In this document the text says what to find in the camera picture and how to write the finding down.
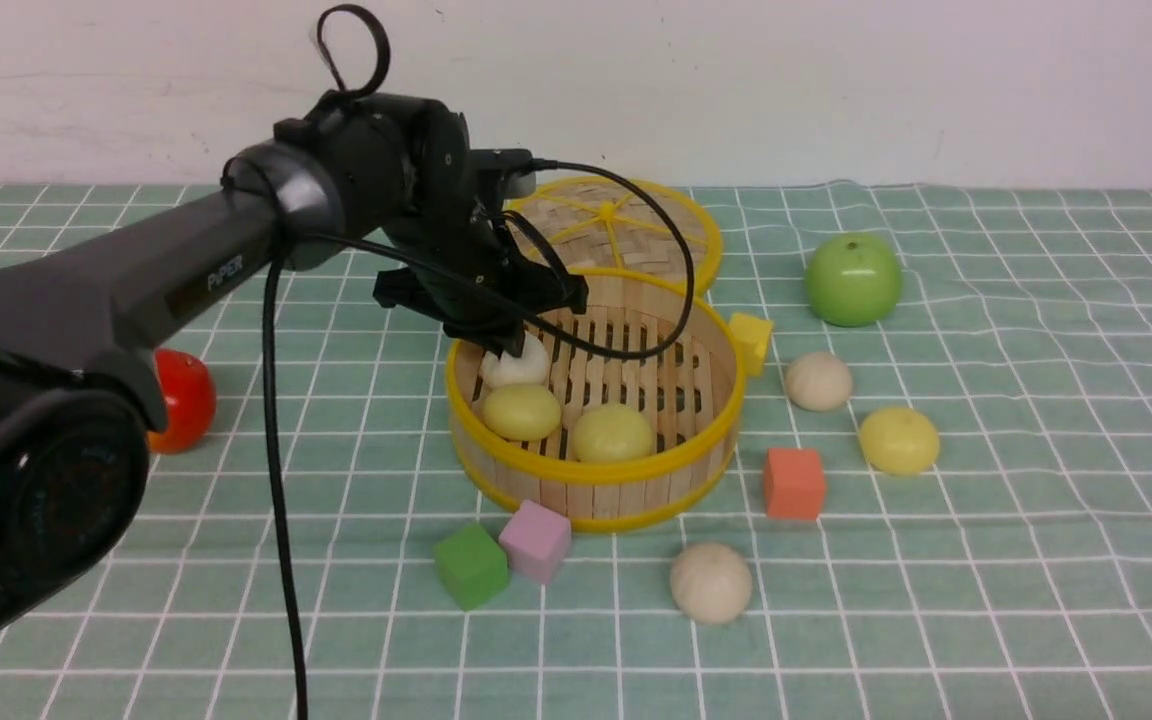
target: apple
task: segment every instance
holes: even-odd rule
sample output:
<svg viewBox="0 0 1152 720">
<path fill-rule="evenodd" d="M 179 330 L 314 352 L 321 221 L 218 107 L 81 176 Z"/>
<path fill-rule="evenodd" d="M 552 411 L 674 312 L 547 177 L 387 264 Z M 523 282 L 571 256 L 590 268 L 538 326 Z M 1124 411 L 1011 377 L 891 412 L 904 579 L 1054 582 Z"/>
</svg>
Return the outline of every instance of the apple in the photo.
<svg viewBox="0 0 1152 720">
<path fill-rule="evenodd" d="M 825 323 L 844 328 L 878 323 L 900 302 L 904 272 L 896 252 L 873 233 L 838 234 L 808 264 L 808 304 Z"/>
</svg>

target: green cube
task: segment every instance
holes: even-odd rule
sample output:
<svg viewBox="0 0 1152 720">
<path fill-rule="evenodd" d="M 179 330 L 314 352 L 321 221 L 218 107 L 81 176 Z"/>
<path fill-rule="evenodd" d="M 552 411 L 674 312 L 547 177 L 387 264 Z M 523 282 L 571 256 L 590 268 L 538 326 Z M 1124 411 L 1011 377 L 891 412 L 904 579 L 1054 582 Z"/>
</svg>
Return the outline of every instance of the green cube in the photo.
<svg viewBox="0 0 1152 720">
<path fill-rule="evenodd" d="M 509 585 L 509 561 L 502 547 L 473 523 L 434 546 L 438 578 L 462 611 L 492 600 Z"/>
</svg>

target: red tomato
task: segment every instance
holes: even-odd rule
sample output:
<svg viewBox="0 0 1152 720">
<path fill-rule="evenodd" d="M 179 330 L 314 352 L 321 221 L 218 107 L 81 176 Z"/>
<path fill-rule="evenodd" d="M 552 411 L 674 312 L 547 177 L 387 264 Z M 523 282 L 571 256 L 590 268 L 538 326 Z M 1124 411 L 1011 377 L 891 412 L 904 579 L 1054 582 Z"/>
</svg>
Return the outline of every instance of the red tomato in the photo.
<svg viewBox="0 0 1152 720">
<path fill-rule="evenodd" d="M 217 416 L 217 387 L 202 359 L 160 347 L 154 351 L 162 397 L 168 406 L 168 429 L 150 432 L 150 449 L 161 454 L 189 450 L 207 434 Z"/>
</svg>

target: white wall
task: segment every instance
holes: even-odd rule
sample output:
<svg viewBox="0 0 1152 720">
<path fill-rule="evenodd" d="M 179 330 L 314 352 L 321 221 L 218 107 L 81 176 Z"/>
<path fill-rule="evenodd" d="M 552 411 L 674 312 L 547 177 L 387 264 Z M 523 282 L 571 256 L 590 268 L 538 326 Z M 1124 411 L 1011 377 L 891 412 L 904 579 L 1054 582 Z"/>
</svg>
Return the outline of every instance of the white wall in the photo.
<svg viewBox="0 0 1152 720">
<path fill-rule="evenodd" d="M 329 5 L 0 0 L 0 182 L 214 182 Z M 1152 185 L 1152 0 L 370 0 L 476 145 L 672 183 Z M 364 28 L 332 22 L 364 81 Z"/>
</svg>

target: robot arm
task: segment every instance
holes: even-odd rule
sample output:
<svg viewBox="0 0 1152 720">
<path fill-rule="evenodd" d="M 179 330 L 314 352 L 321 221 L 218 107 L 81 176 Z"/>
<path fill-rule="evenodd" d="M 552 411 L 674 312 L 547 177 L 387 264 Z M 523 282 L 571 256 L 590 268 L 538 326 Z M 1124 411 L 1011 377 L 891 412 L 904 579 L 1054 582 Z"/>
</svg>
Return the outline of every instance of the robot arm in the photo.
<svg viewBox="0 0 1152 720">
<path fill-rule="evenodd" d="M 495 219 L 530 191 L 529 152 L 471 150 L 465 120 L 435 100 L 338 100 L 275 123 L 215 192 L 0 268 L 0 629 L 122 537 L 145 488 L 146 429 L 166 425 L 152 351 L 274 252 L 310 270 L 342 250 L 323 238 L 382 232 L 420 266 L 532 313 L 584 313 L 584 281 L 525 259 Z M 521 353 L 521 319 L 420 266 L 380 273 L 376 301 Z"/>
</svg>

